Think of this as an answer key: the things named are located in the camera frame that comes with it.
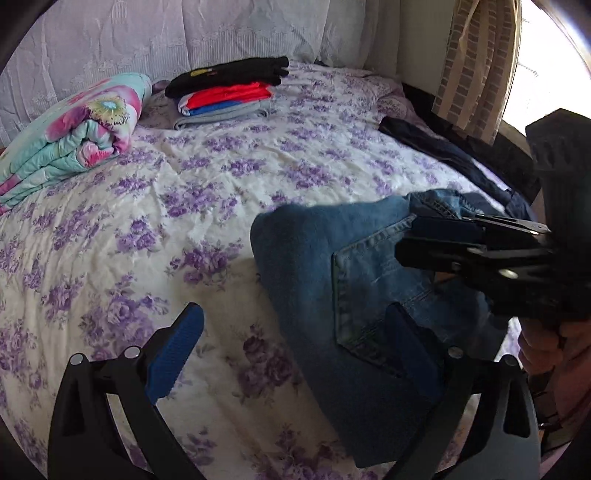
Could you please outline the person's right hand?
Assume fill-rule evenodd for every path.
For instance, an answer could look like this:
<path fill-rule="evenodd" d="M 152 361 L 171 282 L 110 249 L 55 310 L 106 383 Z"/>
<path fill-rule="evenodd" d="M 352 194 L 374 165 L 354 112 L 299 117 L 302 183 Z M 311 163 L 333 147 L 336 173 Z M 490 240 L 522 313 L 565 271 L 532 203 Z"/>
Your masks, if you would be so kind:
<path fill-rule="evenodd" d="M 562 323 L 558 331 L 539 320 L 520 319 L 519 323 L 519 358 L 528 374 L 590 372 L 589 320 Z"/>

